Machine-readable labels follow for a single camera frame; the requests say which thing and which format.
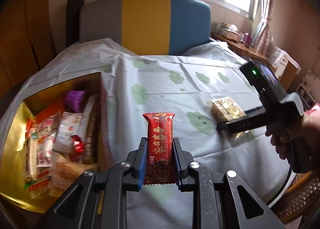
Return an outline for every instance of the silver screw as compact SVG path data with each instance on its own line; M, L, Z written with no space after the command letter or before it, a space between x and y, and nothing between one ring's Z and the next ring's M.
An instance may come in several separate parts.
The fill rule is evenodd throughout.
M193 161L193 162L190 163L190 167L192 167L192 168L199 168L199 167L200 167L200 164L199 164L198 162L196 162L196 161Z
M227 175L228 175L229 177L235 177L235 176L237 175L237 173L236 173L234 170L229 170L229 171L227 172Z
M121 167L123 167L123 168L128 168L128 167L130 167L130 162L128 162L128 161L123 161L123 162L121 162Z
M84 173L83 173L84 176L92 176L93 175L93 171L92 170L86 170Z

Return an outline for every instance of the hand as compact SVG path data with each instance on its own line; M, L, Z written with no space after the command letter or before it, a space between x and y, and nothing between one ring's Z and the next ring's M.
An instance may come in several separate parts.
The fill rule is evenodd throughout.
M320 149L320 111L314 111L310 115L303 114L302 119L288 127L291 140L303 136L308 146L309 156L314 156ZM272 135L270 143L276 146L279 158L285 160L288 153L288 138L286 133L279 129L279 125L267 126L266 136Z

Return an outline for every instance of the gold tray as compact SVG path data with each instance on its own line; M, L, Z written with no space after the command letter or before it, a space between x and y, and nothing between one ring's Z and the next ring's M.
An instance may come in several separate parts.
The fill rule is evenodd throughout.
M23 189L25 170L23 143L27 121L52 103L59 94L72 89L86 90L90 94L100 93L100 73L62 82L26 98L20 104L9 128L0 163L0 194L7 201L25 210L44 213L57 200L49 196L49 191L31 199L29 192ZM100 170L104 170L101 129L98 138L97 161Z

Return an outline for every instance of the striped curtain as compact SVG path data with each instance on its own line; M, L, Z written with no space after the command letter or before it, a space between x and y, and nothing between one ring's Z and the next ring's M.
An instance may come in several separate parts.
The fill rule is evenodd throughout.
M270 37L270 21L275 0L261 0L261 21L258 24L251 42L251 46L263 55L266 54Z

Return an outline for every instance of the wooden desk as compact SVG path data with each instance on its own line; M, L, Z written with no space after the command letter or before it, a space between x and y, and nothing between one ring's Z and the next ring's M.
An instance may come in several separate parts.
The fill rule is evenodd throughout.
M248 48L240 42L235 42L234 40L226 39L214 33L211 33L211 37L216 40L227 42L230 50L232 50L234 53L236 53L240 57L243 57L244 59L253 58L253 59L262 60L264 62L269 61L268 58L266 58L263 54L258 52L256 49Z

